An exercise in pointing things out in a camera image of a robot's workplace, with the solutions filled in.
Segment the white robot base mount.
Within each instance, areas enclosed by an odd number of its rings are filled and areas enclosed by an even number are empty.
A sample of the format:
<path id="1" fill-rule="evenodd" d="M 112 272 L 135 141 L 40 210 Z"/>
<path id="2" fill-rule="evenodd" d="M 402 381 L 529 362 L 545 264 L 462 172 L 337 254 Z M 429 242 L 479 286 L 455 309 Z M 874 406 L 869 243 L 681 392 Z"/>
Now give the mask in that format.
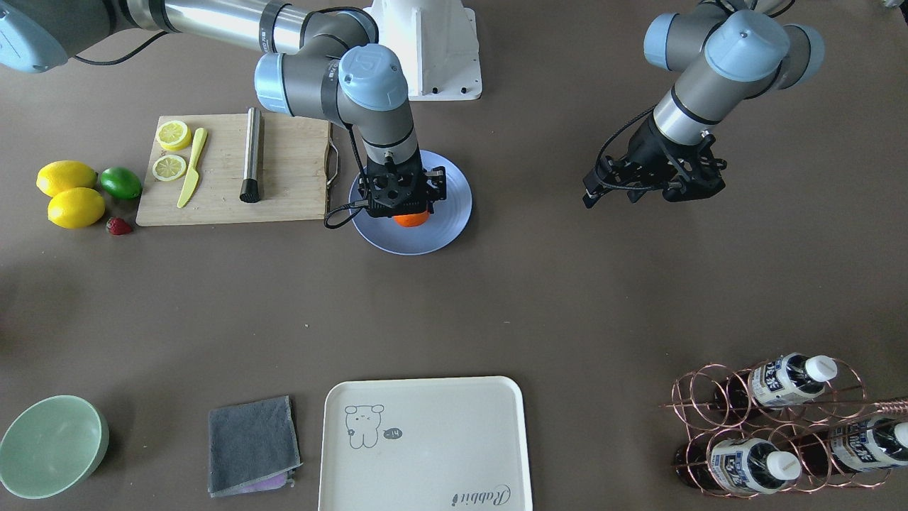
<path id="1" fill-rule="evenodd" d="M 483 84 L 476 16 L 460 1 L 374 1 L 380 43 L 402 64 L 411 101 L 468 101 Z"/>

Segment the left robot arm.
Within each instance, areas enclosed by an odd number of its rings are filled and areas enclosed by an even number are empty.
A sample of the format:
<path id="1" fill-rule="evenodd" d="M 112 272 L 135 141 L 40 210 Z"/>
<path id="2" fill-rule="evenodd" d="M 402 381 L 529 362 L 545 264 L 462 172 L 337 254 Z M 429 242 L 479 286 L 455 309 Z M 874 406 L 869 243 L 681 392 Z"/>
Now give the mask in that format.
<path id="1" fill-rule="evenodd" d="M 713 154 L 714 127 L 741 101 L 813 77 L 826 43 L 813 27 L 781 25 L 759 3 L 700 1 L 690 13 L 656 17 L 644 55 L 679 77 L 655 106 L 627 123 L 635 133 L 622 158 L 599 151 L 583 179 L 587 208 L 617 191 L 632 202 L 654 191 L 668 202 L 720 193 L 727 164 Z"/>

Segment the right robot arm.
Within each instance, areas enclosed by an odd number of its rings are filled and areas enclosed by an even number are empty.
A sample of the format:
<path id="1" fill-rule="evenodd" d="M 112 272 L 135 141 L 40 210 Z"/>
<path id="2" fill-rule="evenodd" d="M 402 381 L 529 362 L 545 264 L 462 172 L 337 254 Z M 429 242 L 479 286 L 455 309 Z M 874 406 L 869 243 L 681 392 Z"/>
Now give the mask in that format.
<path id="1" fill-rule="evenodd" d="M 398 56 L 373 17 L 354 7 L 305 11 L 285 1 L 4 1 L 2 64 L 45 72 L 130 28 L 195 33 L 259 49 L 267 110 L 359 130 L 359 201 L 371 217 L 433 213 L 445 169 L 423 165 Z"/>

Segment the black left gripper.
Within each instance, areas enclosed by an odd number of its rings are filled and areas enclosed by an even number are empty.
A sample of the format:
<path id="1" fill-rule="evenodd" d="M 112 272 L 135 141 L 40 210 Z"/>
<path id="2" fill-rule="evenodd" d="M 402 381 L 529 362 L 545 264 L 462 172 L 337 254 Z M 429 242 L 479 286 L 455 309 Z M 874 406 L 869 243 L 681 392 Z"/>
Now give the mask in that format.
<path id="1" fill-rule="evenodd" d="M 610 158 L 606 149 L 626 129 L 636 125 L 622 158 Z M 722 172 L 727 162 L 716 158 L 712 146 L 716 136 L 704 131 L 694 145 L 672 142 L 656 128 L 654 116 L 641 112 L 616 130 L 599 149 L 593 168 L 582 182 L 586 189 L 582 201 L 592 208 L 605 194 L 625 191 L 636 203 L 645 193 L 661 191 L 668 202 L 707 199 L 725 187 Z"/>

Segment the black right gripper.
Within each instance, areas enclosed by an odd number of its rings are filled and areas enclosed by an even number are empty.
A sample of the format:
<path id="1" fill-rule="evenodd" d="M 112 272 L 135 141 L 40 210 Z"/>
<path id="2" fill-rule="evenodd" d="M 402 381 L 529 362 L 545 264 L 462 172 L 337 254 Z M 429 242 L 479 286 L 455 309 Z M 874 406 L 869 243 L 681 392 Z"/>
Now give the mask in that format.
<path id="1" fill-rule="evenodd" d="M 365 170 L 360 172 L 358 192 L 372 218 L 433 214 L 434 203 L 447 197 L 445 168 L 422 168 L 418 156 L 402 164 L 396 164 L 392 158 L 386 158 L 383 164 L 369 159 Z"/>

